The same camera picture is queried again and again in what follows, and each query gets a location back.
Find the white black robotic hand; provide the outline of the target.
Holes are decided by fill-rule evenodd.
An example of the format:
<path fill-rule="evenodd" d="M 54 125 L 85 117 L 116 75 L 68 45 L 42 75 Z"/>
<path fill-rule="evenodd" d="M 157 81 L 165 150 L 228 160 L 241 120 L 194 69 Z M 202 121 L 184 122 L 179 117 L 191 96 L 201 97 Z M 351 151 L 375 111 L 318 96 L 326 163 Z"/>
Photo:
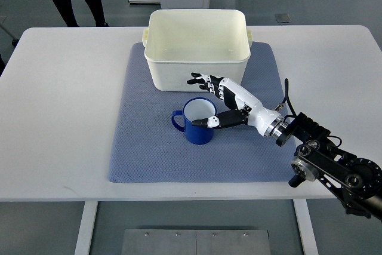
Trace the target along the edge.
<path fill-rule="evenodd" d="M 287 128 L 284 116 L 265 108 L 258 98 L 230 78 L 200 73 L 192 73 L 191 76 L 187 84 L 198 84 L 200 89 L 215 95 L 228 108 L 217 115 L 193 120 L 193 126 L 222 129 L 245 124 L 255 127 L 261 136 L 274 139 L 278 139 Z"/>

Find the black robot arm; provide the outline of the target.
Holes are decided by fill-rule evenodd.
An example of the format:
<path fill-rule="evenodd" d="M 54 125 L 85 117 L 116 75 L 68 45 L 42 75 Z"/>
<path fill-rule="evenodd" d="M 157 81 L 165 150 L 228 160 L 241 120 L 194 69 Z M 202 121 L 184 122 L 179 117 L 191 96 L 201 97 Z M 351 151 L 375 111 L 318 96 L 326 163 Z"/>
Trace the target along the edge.
<path fill-rule="evenodd" d="M 297 188 L 305 181 L 318 180 L 342 204 L 346 214 L 381 219 L 381 167 L 340 149 L 331 132 L 303 113 L 294 111 L 278 121 L 272 132 L 278 146 L 291 137 L 301 143 L 291 166 L 294 176 L 288 182 Z"/>

